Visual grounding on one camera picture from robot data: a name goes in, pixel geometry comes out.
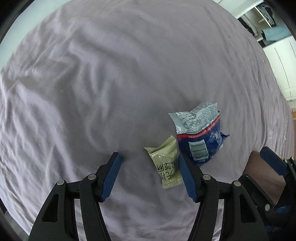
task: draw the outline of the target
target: silver bolt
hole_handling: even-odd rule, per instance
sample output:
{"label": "silver bolt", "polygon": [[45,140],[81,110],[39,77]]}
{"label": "silver bolt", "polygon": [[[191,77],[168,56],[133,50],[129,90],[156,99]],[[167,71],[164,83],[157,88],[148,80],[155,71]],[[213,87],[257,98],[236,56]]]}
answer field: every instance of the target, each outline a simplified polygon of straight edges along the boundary
{"label": "silver bolt", "polygon": [[241,183],[239,182],[239,181],[234,181],[234,183],[233,183],[235,186],[237,186],[237,187],[240,187],[241,186]]}
{"label": "silver bolt", "polygon": [[96,175],[95,175],[95,174],[90,174],[90,175],[88,176],[88,179],[89,179],[89,180],[94,180],[94,179],[96,179]]}
{"label": "silver bolt", "polygon": [[270,205],[269,204],[266,204],[264,208],[265,208],[265,211],[269,211]]}
{"label": "silver bolt", "polygon": [[59,180],[59,181],[57,181],[57,185],[58,185],[58,186],[61,186],[61,185],[63,185],[64,183],[65,183],[64,180]]}
{"label": "silver bolt", "polygon": [[208,175],[208,174],[204,174],[204,175],[202,176],[202,178],[203,178],[204,180],[211,180],[211,176]]}

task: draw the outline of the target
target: red stripe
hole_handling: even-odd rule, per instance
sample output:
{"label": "red stripe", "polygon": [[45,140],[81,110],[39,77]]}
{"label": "red stripe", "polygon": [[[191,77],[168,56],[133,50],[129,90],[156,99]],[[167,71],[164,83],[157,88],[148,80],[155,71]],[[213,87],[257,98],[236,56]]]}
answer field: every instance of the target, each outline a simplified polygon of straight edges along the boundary
{"label": "red stripe", "polygon": [[217,124],[217,122],[219,120],[220,120],[220,115],[218,115],[218,117],[216,118],[216,120],[214,120],[206,129],[204,129],[200,133],[197,133],[197,134],[179,134],[179,135],[177,135],[177,138],[178,139],[182,139],[182,138],[198,138],[198,137],[201,137],[202,135],[204,135],[207,132],[209,132],[213,128],[213,126],[215,124]]}

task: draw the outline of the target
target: blue snack package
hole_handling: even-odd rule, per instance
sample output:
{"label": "blue snack package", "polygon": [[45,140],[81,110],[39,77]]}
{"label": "blue snack package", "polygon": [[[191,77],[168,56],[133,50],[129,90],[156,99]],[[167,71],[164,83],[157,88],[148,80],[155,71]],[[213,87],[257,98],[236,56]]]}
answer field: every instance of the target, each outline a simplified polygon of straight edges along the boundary
{"label": "blue snack package", "polygon": [[204,102],[192,111],[169,113],[177,132],[179,149],[193,164],[202,166],[223,147],[229,135],[220,132],[217,103]]}

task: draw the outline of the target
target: bed sheet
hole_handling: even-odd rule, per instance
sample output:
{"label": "bed sheet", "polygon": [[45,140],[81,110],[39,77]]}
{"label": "bed sheet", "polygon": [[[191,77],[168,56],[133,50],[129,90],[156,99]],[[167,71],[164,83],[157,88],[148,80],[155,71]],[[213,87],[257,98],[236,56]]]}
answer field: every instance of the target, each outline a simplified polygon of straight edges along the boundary
{"label": "bed sheet", "polygon": [[73,0],[23,39],[1,70],[0,98],[0,198],[27,233],[57,180],[81,180],[118,151],[101,204],[112,240],[187,240],[198,205],[184,185],[162,189],[143,147],[176,136],[168,113],[205,101],[218,103],[230,136],[203,173],[230,183],[254,150],[293,155],[267,57],[211,0]]}

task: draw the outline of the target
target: blue gripper pad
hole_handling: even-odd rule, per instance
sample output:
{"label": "blue gripper pad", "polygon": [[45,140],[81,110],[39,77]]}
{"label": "blue gripper pad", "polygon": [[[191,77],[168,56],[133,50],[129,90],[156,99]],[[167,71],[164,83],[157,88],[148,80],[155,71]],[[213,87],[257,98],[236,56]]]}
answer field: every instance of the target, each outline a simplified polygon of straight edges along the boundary
{"label": "blue gripper pad", "polygon": [[120,154],[118,153],[109,169],[109,172],[107,173],[103,181],[103,189],[101,194],[102,201],[105,201],[105,199],[110,196],[117,174],[119,172],[120,166],[121,166],[121,157],[120,157]]}
{"label": "blue gripper pad", "polygon": [[178,165],[179,169],[188,193],[188,196],[192,198],[192,200],[195,202],[198,199],[198,195],[196,193],[196,182],[193,178],[193,175],[191,174],[191,171],[184,160],[184,157],[180,154],[178,157]]}
{"label": "blue gripper pad", "polygon": [[287,165],[268,147],[263,147],[260,151],[260,157],[280,176],[286,176]]}

